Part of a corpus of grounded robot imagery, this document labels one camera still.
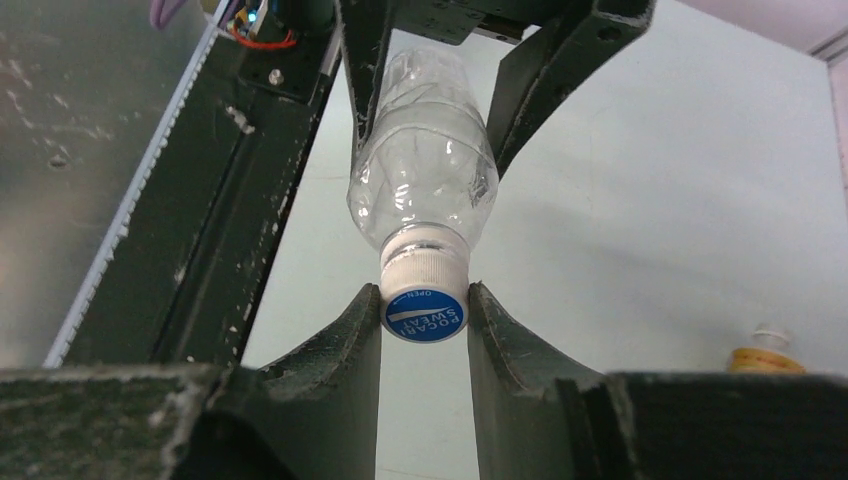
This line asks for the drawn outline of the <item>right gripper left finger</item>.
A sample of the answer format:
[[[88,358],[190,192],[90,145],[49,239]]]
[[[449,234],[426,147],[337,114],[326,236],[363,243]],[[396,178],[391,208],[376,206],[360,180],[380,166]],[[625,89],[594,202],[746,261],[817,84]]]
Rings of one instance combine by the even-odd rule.
[[[380,294],[260,368],[5,370],[5,479],[371,479]]]

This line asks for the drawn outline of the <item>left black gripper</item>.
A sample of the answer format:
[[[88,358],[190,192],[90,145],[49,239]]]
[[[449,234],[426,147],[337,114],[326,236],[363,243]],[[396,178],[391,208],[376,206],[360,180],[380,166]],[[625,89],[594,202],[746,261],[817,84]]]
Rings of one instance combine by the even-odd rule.
[[[503,177],[556,109],[649,29],[655,7],[654,1],[609,0],[337,1],[352,154],[360,153],[374,127],[393,26],[447,45],[471,35],[519,44],[499,64],[486,121]],[[540,29],[524,40],[533,27]]]

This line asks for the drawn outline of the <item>clear crushed plastic bottle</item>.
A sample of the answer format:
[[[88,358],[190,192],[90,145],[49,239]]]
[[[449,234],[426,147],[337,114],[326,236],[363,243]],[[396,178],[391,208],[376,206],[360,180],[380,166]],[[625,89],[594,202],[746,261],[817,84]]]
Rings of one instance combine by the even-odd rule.
[[[380,249],[397,231],[438,224],[479,242],[499,174],[463,62],[433,47],[387,64],[371,135],[347,193],[354,224]]]

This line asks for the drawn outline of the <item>blue white bottle cap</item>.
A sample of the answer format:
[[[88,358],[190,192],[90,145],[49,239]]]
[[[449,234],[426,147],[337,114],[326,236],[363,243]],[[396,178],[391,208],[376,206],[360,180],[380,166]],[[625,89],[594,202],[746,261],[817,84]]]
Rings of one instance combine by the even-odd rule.
[[[431,344],[457,335],[468,322],[470,249],[439,224],[404,227],[380,251],[381,322],[394,336]]]

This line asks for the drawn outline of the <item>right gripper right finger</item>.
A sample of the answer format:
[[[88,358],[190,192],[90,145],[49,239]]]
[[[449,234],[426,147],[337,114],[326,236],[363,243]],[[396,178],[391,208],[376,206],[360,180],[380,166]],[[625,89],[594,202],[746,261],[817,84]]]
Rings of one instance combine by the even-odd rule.
[[[810,374],[602,374],[469,290],[483,479],[843,479],[847,381]]]

